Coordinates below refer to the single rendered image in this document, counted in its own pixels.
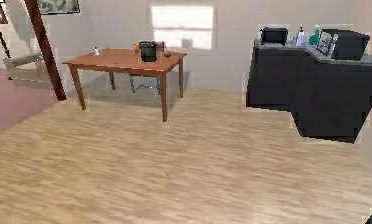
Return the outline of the black boxy appliance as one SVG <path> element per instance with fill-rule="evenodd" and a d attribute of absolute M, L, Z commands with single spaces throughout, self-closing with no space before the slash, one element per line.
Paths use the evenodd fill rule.
<path fill-rule="evenodd" d="M 141 59 L 143 62 L 155 62 L 157 60 L 155 41 L 141 41 L 139 43 Z"/>

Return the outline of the brown wooden table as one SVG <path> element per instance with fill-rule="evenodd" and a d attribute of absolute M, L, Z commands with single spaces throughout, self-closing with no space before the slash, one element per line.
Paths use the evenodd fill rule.
<path fill-rule="evenodd" d="M 162 120 L 167 121 L 167 74 L 178 67 L 179 74 L 179 97 L 183 97 L 184 76 L 183 66 L 186 53 L 171 52 L 166 58 L 162 52 L 157 55 L 155 62 L 143 62 L 141 56 L 132 49 L 105 48 L 99 51 L 100 55 L 88 53 L 65 62 L 70 70 L 74 87 L 82 110 L 86 109 L 86 103 L 79 78 L 79 70 L 107 72 L 111 77 L 112 89 L 115 89 L 114 74 L 128 73 L 146 77 L 159 77 L 161 90 Z"/>

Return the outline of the white window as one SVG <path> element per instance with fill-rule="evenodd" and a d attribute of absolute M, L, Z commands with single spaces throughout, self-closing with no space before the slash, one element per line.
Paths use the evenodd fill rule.
<path fill-rule="evenodd" d="M 211 6 L 152 6 L 153 37 L 172 48 L 211 49 L 214 8 Z"/>

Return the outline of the black kitchen counter cabinet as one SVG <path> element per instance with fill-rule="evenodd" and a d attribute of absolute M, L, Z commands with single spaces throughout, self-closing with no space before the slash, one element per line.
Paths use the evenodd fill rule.
<path fill-rule="evenodd" d="M 290 112 L 303 137 L 353 143 L 372 108 L 372 55 L 334 60 L 256 39 L 246 105 Z"/>

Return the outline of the green spray bottle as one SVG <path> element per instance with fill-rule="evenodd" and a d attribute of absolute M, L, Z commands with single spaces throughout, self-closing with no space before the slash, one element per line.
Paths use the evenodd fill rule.
<path fill-rule="evenodd" d="M 319 40 L 319 35 L 320 35 L 320 26 L 316 24 L 314 26 L 314 33 L 310 36 L 309 38 L 309 44 L 310 45 L 316 45 Z"/>

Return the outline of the grey dish rack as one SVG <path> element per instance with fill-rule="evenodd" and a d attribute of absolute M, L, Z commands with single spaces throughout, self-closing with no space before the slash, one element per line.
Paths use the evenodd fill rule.
<path fill-rule="evenodd" d="M 320 33 L 316 49 L 323 55 L 330 57 L 335 48 L 337 39 L 337 34 L 322 31 Z"/>

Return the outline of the dark framed picture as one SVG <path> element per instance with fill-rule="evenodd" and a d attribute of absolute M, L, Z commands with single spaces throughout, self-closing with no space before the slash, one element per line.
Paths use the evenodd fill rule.
<path fill-rule="evenodd" d="M 79 0 L 37 0 L 43 15 L 73 14 L 80 12 Z"/>

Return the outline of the black floor lamp stand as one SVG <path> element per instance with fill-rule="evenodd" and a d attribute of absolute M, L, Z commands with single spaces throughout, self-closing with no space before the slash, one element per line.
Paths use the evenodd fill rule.
<path fill-rule="evenodd" d="M 0 30 L 0 42 L 1 42 L 1 45 L 2 45 L 2 47 L 4 49 L 5 54 L 7 56 L 7 59 L 11 59 L 10 51 L 9 51 L 9 49 L 7 47 L 7 44 L 6 44 L 6 42 L 5 42 L 4 38 L 3 38 L 3 34 L 1 32 L 1 30 Z"/>

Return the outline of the metal frame chair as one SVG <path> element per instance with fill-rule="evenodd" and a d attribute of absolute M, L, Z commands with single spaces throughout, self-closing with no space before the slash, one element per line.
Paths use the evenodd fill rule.
<path fill-rule="evenodd" d="M 148 78 L 146 76 L 142 76 L 142 75 L 137 75 L 137 74 L 130 74 L 129 75 L 129 82 L 130 82 L 130 89 L 131 89 L 131 92 L 133 94 L 135 94 L 138 90 L 142 89 L 142 88 L 146 88 L 146 89 L 156 89 L 157 91 L 157 94 L 158 95 L 161 95 L 161 90 L 160 90 L 160 78 L 159 77 L 155 77 L 155 85 L 154 86 L 149 86 L 149 85 L 146 85 L 144 83 L 141 83 L 139 84 L 138 86 L 136 86 L 134 84 L 134 78 L 135 77 L 145 77 L 145 78 Z"/>

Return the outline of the dark red wooden post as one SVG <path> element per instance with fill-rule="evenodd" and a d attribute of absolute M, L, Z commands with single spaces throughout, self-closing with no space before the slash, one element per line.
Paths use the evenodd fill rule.
<path fill-rule="evenodd" d="M 41 13 L 38 7 L 37 0 L 24 0 L 29 18 L 31 20 L 39 47 L 41 49 L 46 68 L 50 77 L 52 87 L 54 89 L 58 101 L 67 99 L 59 71 L 56 66 L 55 58 L 51 50 L 50 42 L 47 37 Z"/>

